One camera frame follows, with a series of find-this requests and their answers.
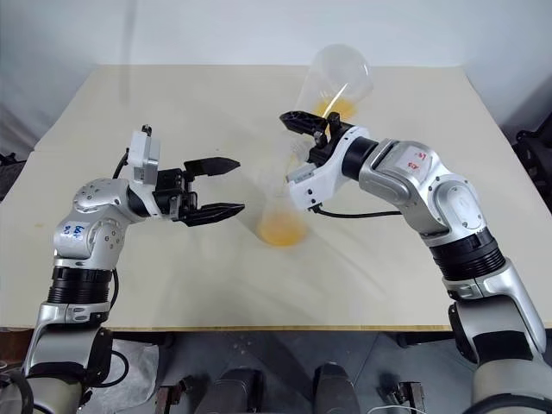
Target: robotic arm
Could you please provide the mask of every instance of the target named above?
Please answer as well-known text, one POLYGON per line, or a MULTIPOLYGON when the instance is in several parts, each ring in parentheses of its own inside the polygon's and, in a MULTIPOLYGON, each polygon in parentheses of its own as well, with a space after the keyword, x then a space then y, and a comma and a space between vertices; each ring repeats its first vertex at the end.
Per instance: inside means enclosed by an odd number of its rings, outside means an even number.
POLYGON ((341 122, 335 112, 324 119, 293 111, 280 120, 315 139, 307 164, 287 177, 299 209, 319 211, 352 179, 393 204, 430 249, 455 301, 448 316, 457 348, 479 365, 473 389, 479 404, 473 412, 487 412, 476 410, 489 404, 500 408, 524 398, 533 403, 552 398, 552 369, 542 357, 543 323, 487 228, 473 186, 424 144, 372 141, 366 129, 341 122))
POLYGON ((195 177, 225 174, 238 162, 209 158, 187 161, 184 170, 158 172, 160 143, 151 134, 147 125, 135 132, 114 178, 95 179, 81 187, 71 212, 56 228, 53 283, 41 304, 23 365, 30 390, 27 386, 22 410, 19 394, 25 386, 8 386, 0 398, 0 412, 74 413, 90 398, 90 388, 122 380, 103 383, 113 353, 112 334, 101 323, 114 304, 115 297, 111 303, 108 300, 108 285, 111 275, 116 276, 130 224, 150 216, 198 226, 243 210, 243 204, 227 203, 198 208, 198 195, 191 190, 195 177), (127 162, 132 179, 119 179, 127 162))

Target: wire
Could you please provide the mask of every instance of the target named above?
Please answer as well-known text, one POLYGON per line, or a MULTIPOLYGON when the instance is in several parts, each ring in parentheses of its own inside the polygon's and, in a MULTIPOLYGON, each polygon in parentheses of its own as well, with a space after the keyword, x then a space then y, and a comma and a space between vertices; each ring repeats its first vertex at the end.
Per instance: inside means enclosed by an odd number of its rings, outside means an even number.
MULTIPOLYGON (((121 160, 117 164, 115 172, 113 172, 113 179, 118 179, 119 174, 124 166, 128 165, 129 161, 129 149, 127 148, 124 154, 121 157, 121 160)), ((117 301, 117 296, 119 296, 119 274, 117 273, 117 268, 113 269, 113 298, 111 298, 110 309, 113 309, 115 302, 117 301)))
POLYGON ((320 205, 311 207, 311 210, 322 216, 334 217, 334 218, 373 218, 383 216, 401 216, 403 213, 400 211, 378 211, 376 213, 364 213, 364 214, 339 214, 332 213, 330 211, 322 210, 320 205))
POLYGON ((425 411, 419 410, 418 408, 406 407, 404 405, 382 405, 381 407, 373 407, 366 414, 372 414, 373 412, 379 410, 387 410, 388 408, 402 408, 405 410, 419 412, 420 414, 427 414, 425 411))
POLYGON ((21 393, 21 414, 32 414, 35 407, 33 389, 25 376, 18 369, 0 374, 2 377, 8 377, 12 384, 15 384, 21 393))
POLYGON ((127 148, 127 150, 124 152, 124 155, 121 157, 119 164, 117 164, 115 172, 113 172, 113 179, 119 178, 119 174, 121 173, 122 168, 128 164, 128 159, 129 159, 129 149, 127 148))
POLYGON ((113 269, 113 297, 110 302, 110 310, 115 306, 117 301, 117 296, 119 296, 119 273, 117 273, 117 268, 113 269))
POLYGON ((126 356, 124 356, 118 351, 114 351, 113 349, 111 349, 111 353, 113 355, 118 356, 121 359, 122 363, 124 364, 124 372, 116 380, 111 382, 104 382, 103 384, 98 384, 97 386, 93 386, 92 388, 109 388, 110 386, 116 386, 127 377, 127 374, 129 373, 129 360, 127 360, 126 356))
POLYGON ((472 405, 464 414, 486 414, 506 407, 532 408, 544 412, 552 412, 552 401, 546 398, 534 398, 524 395, 498 394, 492 395, 472 405))

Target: juice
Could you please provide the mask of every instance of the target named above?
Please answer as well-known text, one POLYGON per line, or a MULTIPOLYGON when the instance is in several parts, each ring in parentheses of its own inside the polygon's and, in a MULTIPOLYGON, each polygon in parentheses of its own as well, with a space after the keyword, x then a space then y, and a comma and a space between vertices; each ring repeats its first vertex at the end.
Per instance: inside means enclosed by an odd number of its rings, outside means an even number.
POLYGON ((306 226, 295 210, 265 211, 257 225, 259 237, 273 246, 293 246, 301 242, 306 233, 306 226))
POLYGON ((315 115, 323 117, 326 117, 330 112, 339 112, 341 119, 347 120, 356 113, 356 108, 354 107, 354 103, 340 97, 333 104, 331 104, 331 100, 324 99, 314 109, 315 115))

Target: transparent cup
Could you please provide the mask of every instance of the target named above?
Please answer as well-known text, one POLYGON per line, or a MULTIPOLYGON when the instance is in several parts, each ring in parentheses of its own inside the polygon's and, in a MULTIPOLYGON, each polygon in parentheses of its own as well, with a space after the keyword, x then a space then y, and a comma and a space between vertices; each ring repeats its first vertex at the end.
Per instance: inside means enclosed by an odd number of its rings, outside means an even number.
POLYGON ((257 235, 272 246, 294 246, 307 234, 301 212, 292 204, 288 191, 272 194, 257 224, 257 235))
POLYGON ((372 76, 364 56, 351 46, 329 45, 312 61, 296 109, 324 117, 335 111, 347 120, 372 89, 372 76))
POLYGON ((307 234, 302 212, 291 200, 285 176, 295 169, 299 162, 290 155, 289 144, 284 133, 272 142, 271 154, 264 162, 259 176, 259 187, 266 196, 266 203, 257 222, 257 236, 271 246, 293 246, 307 234))

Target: white table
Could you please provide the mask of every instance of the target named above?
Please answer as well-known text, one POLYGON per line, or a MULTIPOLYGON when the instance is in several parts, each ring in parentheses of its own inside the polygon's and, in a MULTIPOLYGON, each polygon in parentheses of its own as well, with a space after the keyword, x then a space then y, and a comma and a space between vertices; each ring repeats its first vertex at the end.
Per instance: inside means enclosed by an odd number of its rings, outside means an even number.
MULTIPOLYGON (((429 250, 399 216, 336 220, 306 214, 293 248, 260 241, 259 170, 278 116, 291 109, 297 66, 103 66, 80 88, 0 204, 0 326, 34 326, 52 272, 52 234, 85 182, 109 177, 131 133, 150 123, 161 168, 222 155, 242 167, 199 178, 199 202, 245 202, 237 217, 188 229, 149 220, 129 228, 120 329, 447 329, 449 298, 429 250)), ((490 230, 552 326, 552 220, 460 68, 374 68, 373 94, 351 122, 372 138, 421 141, 468 177, 490 230)), ((346 185, 328 210, 385 203, 346 185)))

